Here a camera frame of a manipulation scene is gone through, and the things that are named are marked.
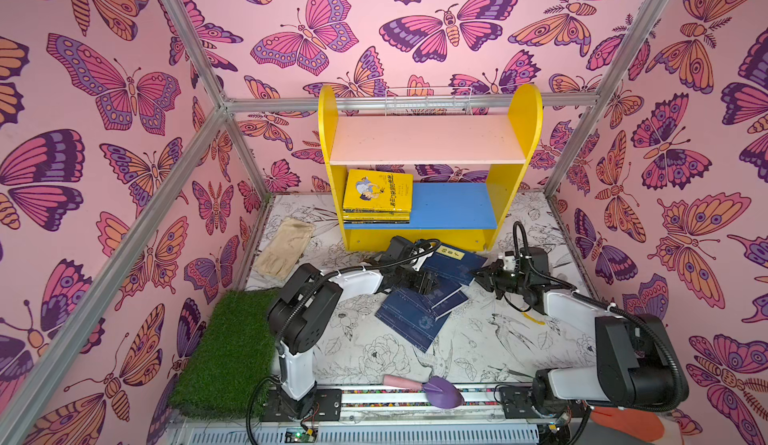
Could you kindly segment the yellow cartoon book bottom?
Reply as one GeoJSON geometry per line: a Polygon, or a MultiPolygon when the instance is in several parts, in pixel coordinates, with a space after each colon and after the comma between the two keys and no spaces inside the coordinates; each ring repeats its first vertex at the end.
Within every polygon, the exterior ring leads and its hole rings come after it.
{"type": "Polygon", "coordinates": [[[413,177],[404,173],[352,169],[342,201],[345,212],[410,213],[413,177]]]}

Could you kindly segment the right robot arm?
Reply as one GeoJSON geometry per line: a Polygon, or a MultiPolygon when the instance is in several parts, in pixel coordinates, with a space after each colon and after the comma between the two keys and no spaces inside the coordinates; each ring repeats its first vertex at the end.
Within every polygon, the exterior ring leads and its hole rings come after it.
{"type": "Polygon", "coordinates": [[[598,301],[549,275],[544,252],[530,246],[521,222],[513,225],[512,250],[472,275],[497,298],[518,295],[523,312],[564,322],[595,346],[590,366],[539,369],[528,383],[499,385],[503,405],[554,420],[580,407],[579,426],[569,438],[576,443],[598,407],[664,414],[688,399],[688,381],[662,321],[598,301]]]}

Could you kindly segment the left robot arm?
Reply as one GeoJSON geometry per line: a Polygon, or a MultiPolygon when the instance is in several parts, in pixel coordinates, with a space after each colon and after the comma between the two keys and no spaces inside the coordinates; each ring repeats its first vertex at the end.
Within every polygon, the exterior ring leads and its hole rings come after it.
{"type": "Polygon", "coordinates": [[[250,444],[258,442],[256,404],[267,397],[270,388],[277,392],[278,404],[287,409],[291,420],[301,422],[314,412],[318,384],[312,349],[325,333],[339,303],[403,288],[430,293],[436,278],[423,264],[441,246],[438,239],[411,242],[396,236],[384,252],[358,265],[322,272],[305,263],[293,272],[266,316],[279,373],[261,379],[251,392],[245,418],[250,444]]]}

